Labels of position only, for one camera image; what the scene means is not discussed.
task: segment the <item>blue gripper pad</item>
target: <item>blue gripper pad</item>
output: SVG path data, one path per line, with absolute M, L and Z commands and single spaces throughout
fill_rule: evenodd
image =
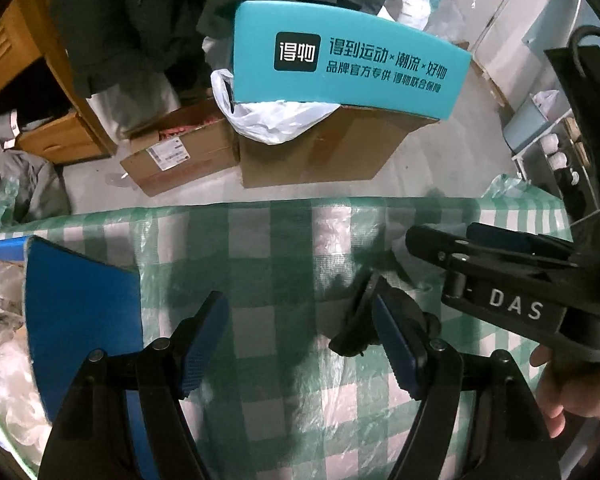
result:
M 398 386 L 411 397 L 419 397 L 422 386 L 416 379 L 416 358 L 381 296 L 374 298 L 372 317 Z
M 224 294 L 212 292 L 200 308 L 200 325 L 182 364 L 180 389 L 185 396 L 200 386 L 206 365 L 211 360 L 229 322 L 229 302 Z

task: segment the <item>blue box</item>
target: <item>blue box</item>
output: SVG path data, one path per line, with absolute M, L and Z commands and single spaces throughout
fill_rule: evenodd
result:
M 451 114 L 471 55 L 420 30 L 339 7 L 252 1 L 234 31 L 236 102 L 326 102 Z
M 142 349 L 140 278 L 37 236 L 0 240 L 0 261 L 24 263 L 29 352 L 42 405 L 53 422 L 91 350 L 113 356 Z M 138 392 L 128 392 L 126 400 L 138 466 L 144 478 L 157 480 Z

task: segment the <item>wooden cabinet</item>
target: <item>wooden cabinet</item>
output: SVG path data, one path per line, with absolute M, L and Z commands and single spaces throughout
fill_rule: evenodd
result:
M 115 143 L 75 92 L 68 57 L 49 16 L 49 0 L 13 0 L 0 19 L 0 91 L 41 57 L 74 111 L 20 135 L 16 146 L 55 164 L 113 154 Z

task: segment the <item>teal shoe box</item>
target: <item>teal shoe box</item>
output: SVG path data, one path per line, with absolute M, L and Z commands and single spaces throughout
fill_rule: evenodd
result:
M 377 16 L 252 1 L 235 15 L 234 98 L 387 108 L 447 119 L 471 54 Z

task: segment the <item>screw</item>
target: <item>screw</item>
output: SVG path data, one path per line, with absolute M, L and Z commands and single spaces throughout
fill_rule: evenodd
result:
M 506 350 L 498 349 L 494 350 L 491 357 L 496 358 L 498 361 L 508 363 L 511 360 L 511 355 Z
M 436 352 L 442 352 L 446 349 L 446 343 L 442 341 L 442 339 L 432 339 L 429 343 L 429 346 L 433 348 Z
M 99 348 L 92 350 L 89 354 L 89 361 L 92 363 L 97 363 L 100 359 L 104 357 L 104 352 Z
M 154 348 L 154 350 L 165 350 L 169 348 L 170 344 L 171 341 L 168 337 L 159 337 L 153 343 L 151 343 L 151 346 Z

